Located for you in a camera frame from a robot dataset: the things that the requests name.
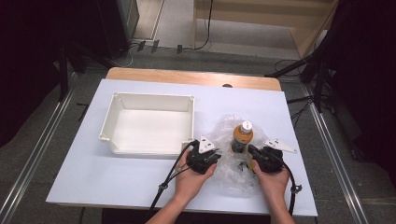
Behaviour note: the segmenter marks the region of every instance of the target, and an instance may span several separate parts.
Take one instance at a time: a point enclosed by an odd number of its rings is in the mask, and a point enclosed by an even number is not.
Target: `gray floor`
[[[175,49],[158,49],[156,53],[150,53],[150,48],[139,52],[135,52],[134,49],[132,54],[134,56],[132,67],[238,73],[247,76],[270,74],[275,71],[274,65],[279,61],[279,59],[200,51],[183,51],[181,54],[176,54]],[[127,64],[128,62],[128,56],[118,60],[118,63]],[[87,60],[87,63],[89,68],[86,74],[80,77],[73,98],[52,136],[46,154],[21,199],[11,223],[78,223],[80,208],[49,204],[45,203],[45,200],[80,124],[78,119],[84,108],[77,103],[88,104],[99,81],[106,75],[107,70],[100,64],[90,60]],[[281,78],[282,90],[288,99],[304,96],[301,83],[295,80],[296,78],[293,77]],[[50,93],[26,121],[18,135],[9,144],[0,148],[0,203],[5,201],[10,187],[17,179],[39,135],[50,119],[58,94],[58,89]],[[290,114],[300,110],[304,104],[305,102],[300,102],[290,105]],[[324,116],[370,222],[396,223],[394,216],[396,190],[390,184],[386,172],[375,163],[354,161],[336,118],[327,110],[324,111]],[[301,115],[296,128],[296,136],[315,196],[318,223],[354,223],[317,125],[309,110]],[[312,217],[296,217],[296,220],[298,223],[315,223]],[[87,208],[83,223],[100,222],[101,209]]]
[[[192,0],[165,1],[155,35],[155,39],[160,40],[159,46],[191,47],[193,3]],[[195,42],[197,48],[205,43],[207,28],[208,20],[197,20]],[[209,28],[209,44],[203,47],[206,51],[267,58],[300,58],[288,27],[212,20]]]

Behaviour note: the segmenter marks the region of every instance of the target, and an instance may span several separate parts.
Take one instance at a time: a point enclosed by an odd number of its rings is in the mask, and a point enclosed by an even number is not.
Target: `white plastic bin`
[[[193,139],[194,97],[114,93],[99,139],[116,154],[173,159]]]

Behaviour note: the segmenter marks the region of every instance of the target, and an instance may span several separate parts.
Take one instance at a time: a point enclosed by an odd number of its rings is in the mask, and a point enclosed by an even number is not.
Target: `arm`
[[[262,172],[259,164],[253,160],[253,170],[260,181],[260,187],[264,193],[265,201],[269,206],[271,218],[275,224],[295,223],[285,203],[285,190],[289,181],[289,173],[286,169],[278,174]]]
[[[177,168],[186,164],[187,155],[190,152],[187,150],[177,165]],[[176,177],[176,190],[173,198],[164,206],[154,217],[147,223],[175,223],[178,215],[184,210],[189,202],[198,194],[205,181],[214,174],[216,164],[210,166],[206,174],[200,175],[189,169]]]

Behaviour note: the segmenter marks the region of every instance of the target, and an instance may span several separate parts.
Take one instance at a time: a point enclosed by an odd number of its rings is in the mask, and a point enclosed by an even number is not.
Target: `plastic bag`
[[[250,144],[262,147],[263,142],[268,140],[263,130],[253,120],[235,115],[224,116],[214,130],[205,135],[221,151],[221,158],[213,176],[219,192],[237,197],[249,197],[254,191],[260,190],[257,177],[248,169],[248,153],[235,153],[231,150],[233,130],[245,120],[253,125],[253,139]]]

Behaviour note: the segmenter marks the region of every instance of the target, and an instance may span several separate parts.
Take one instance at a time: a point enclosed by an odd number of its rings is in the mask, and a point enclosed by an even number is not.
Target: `black wire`
[[[149,219],[151,218],[151,214],[152,214],[152,211],[154,210],[154,206],[155,206],[155,204],[158,202],[158,200],[160,199],[161,194],[163,193],[163,191],[164,191],[165,189],[168,188],[169,182],[170,182],[173,178],[175,178],[175,176],[178,175],[178,174],[176,174],[176,175],[174,175],[174,176],[171,176],[172,173],[173,173],[174,170],[175,170],[175,167],[177,166],[178,162],[180,161],[180,158],[181,158],[181,157],[183,156],[183,154],[186,152],[187,148],[189,148],[190,146],[192,146],[193,144],[195,144],[197,141],[198,141],[198,140],[194,140],[194,141],[188,143],[188,144],[183,148],[183,150],[181,150],[180,155],[178,155],[178,157],[177,157],[177,159],[176,159],[174,165],[172,166],[172,169],[171,169],[171,171],[169,172],[168,176],[165,178],[165,180],[163,181],[163,183],[161,183],[161,185],[158,187],[158,193],[157,193],[157,195],[155,196],[155,198],[154,198],[154,200],[153,200],[153,202],[152,202],[152,204],[151,204],[150,209],[148,210],[147,220],[149,220]]]
[[[207,20],[207,38],[206,38],[205,43],[201,47],[199,47],[198,49],[202,49],[207,44],[207,41],[209,41],[209,37],[210,37],[210,21],[211,21],[211,18],[212,18],[212,8],[213,8],[213,0],[210,1],[209,19]]]
[[[299,188],[297,188],[296,182],[294,180],[293,173],[291,172],[291,169],[289,168],[289,166],[283,160],[281,160],[279,157],[277,157],[276,155],[272,154],[271,152],[267,152],[267,153],[270,156],[274,157],[279,162],[281,162],[283,164],[283,166],[286,168],[286,170],[288,170],[288,172],[289,172],[289,176],[290,176],[290,180],[291,180],[291,189],[290,189],[291,197],[290,197],[289,214],[292,216],[293,215],[293,210],[294,210],[294,203],[295,203],[296,193],[298,193],[302,189],[302,187],[300,185]]]
[[[279,63],[283,63],[283,62],[297,62],[297,60],[293,60],[293,59],[283,59],[283,60],[280,60],[280,61],[276,62],[276,63],[274,64],[274,68],[275,68],[275,70],[276,70],[277,72],[278,72],[279,70],[277,70],[276,66],[277,66]],[[285,76],[285,77],[297,77],[297,76],[299,76],[299,75],[301,74],[300,67],[298,67],[297,70],[298,70],[298,73],[297,73],[297,74],[290,74],[290,75],[285,74],[285,75],[283,75],[283,76]]]
[[[307,108],[309,105],[312,104],[312,102],[313,102],[313,100],[309,100],[309,101],[304,105],[303,109],[301,109],[301,110],[297,113],[297,114],[298,114],[298,115],[297,115],[297,119],[296,119],[296,121],[294,122],[294,125],[293,125],[293,129],[294,129],[294,130],[295,130],[296,127],[297,127],[297,122],[298,122],[300,116],[303,114],[303,112],[306,110],[306,108]]]
[[[327,98],[330,97],[330,95],[326,95],[326,94],[321,94],[321,96],[322,97],[327,97]],[[297,102],[304,101],[304,100],[310,100],[310,99],[313,99],[314,97],[315,97],[314,95],[309,95],[309,96],[305,96],[305,97],[302,97],[302,98],[288,100],[286,103],[289,105],[289,104],[297,103]]]
[[[82,218],[84,217],[85,207],[82,207],[81,212],[79,213],[78,224],[82,223]]]
[[[178,172],[178,173],[172,175],[171,178],[169,178],[168,183],[171,182],[171,180],[173,180],[173,178],[175,178],[177,175],[180,175],[181,173],[183,173],[183,172],[185,172],[185,171],[187,171],[187,170],[189,170],[189,169],[190,169],[190,167],[188,167],[188,168],[186,168],[186,169],[184,169],[184,170],[182,170],[182,171],[180,171],[180,172]]]

